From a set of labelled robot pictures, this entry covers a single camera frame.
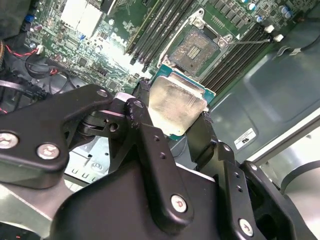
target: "green circuit board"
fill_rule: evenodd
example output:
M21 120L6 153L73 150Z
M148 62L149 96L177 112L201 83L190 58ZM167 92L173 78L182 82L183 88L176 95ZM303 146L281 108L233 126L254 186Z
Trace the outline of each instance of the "green circuit board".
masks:
M139 77L151 78L158 70L161 48L167 46L179 27L199 9L204 10L203 20L221 36L232 35L234 41L241 41L256 23L257 16L269 21L277 31L285 35L294 26L292 17L298 11L309 11L318 2L317 0L258 0L254 2L254 9L249 9L249 4L253 1L242 3L239 0L194 0L186 11L180 13L181 19L178 25L171 29L170 35L166 39L157 39L158 42L162 41L159 45L162 47L156 49L157 52L153 55L148 70L143 73L143 64L139 62L130 64L132 54L128 50L139 42L155 17L157 9L163 4L163 0L150 0L147 5L143 4L142 0L119 0L113 15L107 15L99 9L100 0L87 0L86 4L94 6L96 12L100 14L99 20L93 23L94 31L90 36L70 27L62 20L68 1L71 0L40 2L31 28L41 25L42 29L30 31L26 44L29 47L44 45L47 57L91 75L98 84L111 92L130 92ZM281 13L280 7L284 5L290 8L292 17L286 18ZM191 25L188 24L183 29L169 51L174 51L190 28ZM210 58L210 61L201 67L201 73L194 76L194 79L200 81L206 71L214 68L215 63L228 54L228 51L229 49L226 49L215 53L213 59ZM87 82L90 81L84 75L80 77Z

